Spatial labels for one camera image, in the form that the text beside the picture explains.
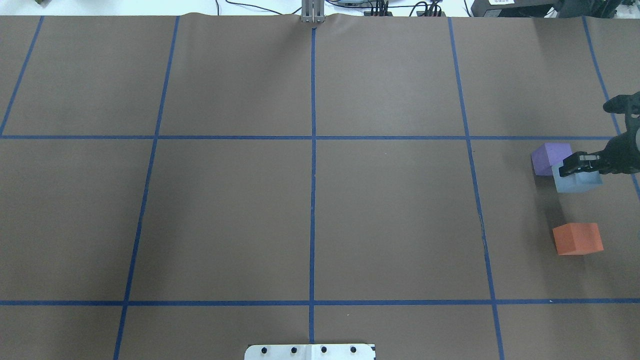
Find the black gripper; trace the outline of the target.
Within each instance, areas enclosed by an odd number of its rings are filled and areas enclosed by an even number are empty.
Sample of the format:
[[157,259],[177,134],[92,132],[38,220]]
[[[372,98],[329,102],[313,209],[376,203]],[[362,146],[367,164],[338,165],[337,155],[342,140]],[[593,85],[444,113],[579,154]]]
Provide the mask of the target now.
[[598,152],[575,152],[562,160],[560,177],[579,173],[638,174],[639,141],[635,136],[615,136]]

